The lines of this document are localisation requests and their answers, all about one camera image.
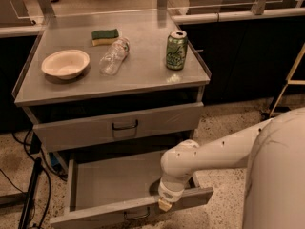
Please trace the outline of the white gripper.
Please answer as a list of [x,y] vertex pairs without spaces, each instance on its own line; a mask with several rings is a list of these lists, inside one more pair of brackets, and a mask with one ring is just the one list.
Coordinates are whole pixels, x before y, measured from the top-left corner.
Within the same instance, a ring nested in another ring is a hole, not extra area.
[[187,180],[164,175],[160,179],[158,193],[161,197],[158,200],[159,209],[168,212],[172,208],[172,203],[178,202],[185,190]]

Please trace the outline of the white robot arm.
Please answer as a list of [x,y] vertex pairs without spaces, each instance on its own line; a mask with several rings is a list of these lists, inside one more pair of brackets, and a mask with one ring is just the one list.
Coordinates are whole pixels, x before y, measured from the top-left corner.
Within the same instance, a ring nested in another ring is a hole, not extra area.
[[247,169],[242,229],[305,229],[305,108],[205,145],[188,139],[161,157],[163,211],[199,170]]

